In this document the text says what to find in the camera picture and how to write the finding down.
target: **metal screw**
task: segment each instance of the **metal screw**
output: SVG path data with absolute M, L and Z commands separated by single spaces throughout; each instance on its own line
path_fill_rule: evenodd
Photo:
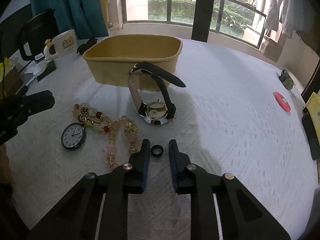
M 122 165 L 122 168 L 124 170 L 131 170 L 133 168 L 132 164 L 131 163 L 125 163 Z
M 86 178 L 86 179 L 93 179 L 95 176 L 96 176 L 96 174 L 95 174 L 94 172 L 88 172 L 88 173 L 85 175 L 85 178 Z
M 235 176 L 232 173 L 226 173 L 224 174 L 224 177 L 229 180 L 232 180 L 235 178 Z
M 189 171 L 194 171 L 196 168 L 197 168 L 197 165 L 195 165 L 193 163 L 187 165 L 187 169 Z

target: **wristwatch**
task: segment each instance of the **wristwatch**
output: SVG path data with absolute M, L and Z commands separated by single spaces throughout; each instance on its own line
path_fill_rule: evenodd
M 186 87 L 186 85 L 175 75 L 165 71 L 164 69 L 154 65 L 150 62 L 141 62 L 133 66 L 128 73 L 128 87 L 134 104 L 138 110 L 138 114 L 143 119 L 153 125 L 161 125 L 174 118 L 176 112 L 176 106 L 171 102 L 168 90 L 163 82 L 163 79 L 167 80 L 173 85 L 178 87 Z M 150 77 L 156 81 L 160 91 L 164 97 L 164 102 L 160 99 L 155 102 L 146 104 L 142 101 L 136 85 L 134 84 L 135 75 L 150 75 Z

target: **beige plastic basin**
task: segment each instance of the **beige plastic basin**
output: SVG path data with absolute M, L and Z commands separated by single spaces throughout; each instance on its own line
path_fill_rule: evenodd
M 148 61 L 174 73 L 182 41 L 169 36 L 131 34 L 109 37 L 97 43 L 84 54 L 83 58 L 101 84 L 128 86 L 128 72 L 133 65 Z M 159 91 L 156 82 L 149 76 L 136 76 L 138 89 Z

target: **green shrub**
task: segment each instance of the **green shrub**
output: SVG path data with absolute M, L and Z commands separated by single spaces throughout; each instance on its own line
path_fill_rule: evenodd
M 213 5 L 212 21 L 217 21 L 219 14 L 219 0 Z M 190 0 L 172 0 L 171 14 L 174 17 L 193 19 L 196 2 Z M 148 14 L 152 16 L 164 16 L 167 14 L 167 0 L 149 0 Z M 254 12 L 239 4 L 225 0 L 221 23 L 231 30 L 243 35 L 244 29 L 252 25 Z

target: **hanging clothes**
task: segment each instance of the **hanging clothes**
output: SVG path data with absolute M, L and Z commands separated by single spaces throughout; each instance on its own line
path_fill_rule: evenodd
M 264 28 L 278 31 L 280 22 L 282 35 L 292 39 L 293 30 L 310 30 L 313 18 L 314 10 L 308 0 L 270 0 Z

